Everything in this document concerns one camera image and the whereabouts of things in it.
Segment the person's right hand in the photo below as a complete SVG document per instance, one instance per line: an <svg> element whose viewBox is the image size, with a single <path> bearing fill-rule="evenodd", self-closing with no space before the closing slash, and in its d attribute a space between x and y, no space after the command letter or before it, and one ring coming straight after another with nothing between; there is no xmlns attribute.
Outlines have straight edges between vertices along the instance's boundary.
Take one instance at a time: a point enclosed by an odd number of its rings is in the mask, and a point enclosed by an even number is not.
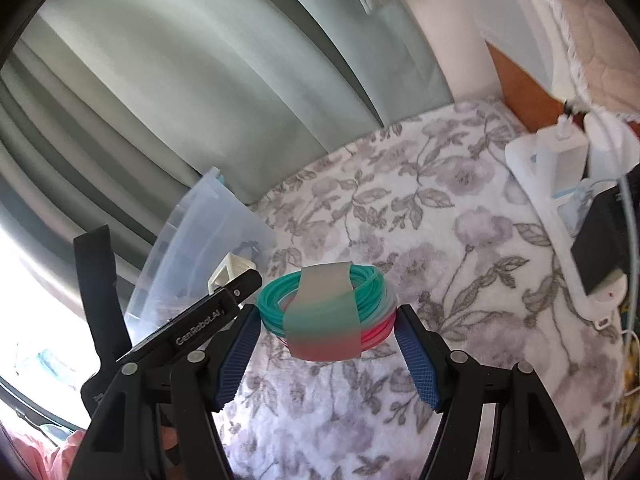
<svg viewBox="0 0 640 480"><path fill-rule="evenodd" d="M85 433L67 478L185 479L177 431L152 415L139 426L107 415Z"/></svg>

